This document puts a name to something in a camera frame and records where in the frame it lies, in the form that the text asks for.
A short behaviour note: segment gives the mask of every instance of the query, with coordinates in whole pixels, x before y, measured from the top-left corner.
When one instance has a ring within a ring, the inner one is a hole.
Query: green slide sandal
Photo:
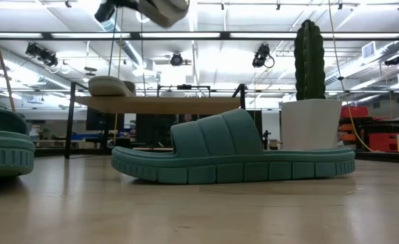
[[[171,128],[173,152],[115,147],[121,173],[168,184],[214,184],[323,178],[355,170],[350,149],[263,151],[250,115],[231,110]]]
[[[33,170],[35,145],[27,134],[22,117],[0,109],[0,177],[29,174]]]

